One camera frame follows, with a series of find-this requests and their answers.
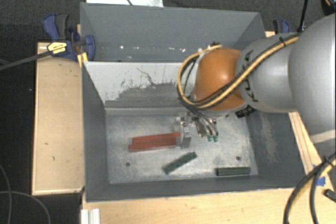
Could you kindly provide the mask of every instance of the wooden table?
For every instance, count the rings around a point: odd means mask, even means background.
[[[38,53],[46,50],[38,44]],[[36,74],[35,134],[32,194],[79,193],[84,186],[81,81],[79,65],[65,58],[38,60]],[[290,119],[306,172],[320,157],[298,113]],[[320,223],[336,223],[336,204],[321,193],[331,188],[327,178],[317,187]],[[102,224],[112,223],[282,223],[292,189],[273,189],[200,195],[86,203],[83,209],[100,208]],[[312,223],[309,191],[295,201],[291,224]]]

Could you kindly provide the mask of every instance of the gray bin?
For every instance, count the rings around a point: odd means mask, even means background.
[[[82,69],[88,202],[293,187],[304,175],[286,114],[221,112],[217,143],[193,129],[189,148],[128,152],[132,137],[177,131],[185,112],[176,93],[181,61],[214,41],[243,49],[263,38],[259,14],[81,4],[81,31],[97,43],[95,61]],[[164,173],[192,151],[195,160]],[[249,176],[215,174],[244,166]]]

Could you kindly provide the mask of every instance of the bin floor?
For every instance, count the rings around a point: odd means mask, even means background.
[[[135,115],[113,114],[107,109],[107,158],[111,184],[162,181],[184,178],[216,177],[215,169],[222,167],[251,167],[251,174],[257,174],[257,166],[246,120],[237,119],[234,114],[217,118],[219,140],[209,142],[198,135],[192,127],[189,148],[166,148],[146,152],[129,152],[128,145],[135,136],[178,132],[178,113],[153,115],[142,109]],[[169,175],[162,169],[180,156],[195,152],[197,158],[183,165]]]

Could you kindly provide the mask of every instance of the wooden board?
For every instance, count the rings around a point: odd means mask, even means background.
[[[38,53],[46,45],[39,43]],[[37,61],[33,195],[78,193],[84,186],[80,78],[74,61]]]

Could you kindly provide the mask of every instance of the metal bracket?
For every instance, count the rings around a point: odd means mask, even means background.
[[[82,209],[80,211],[80,224],[100,224],[100,209]]]

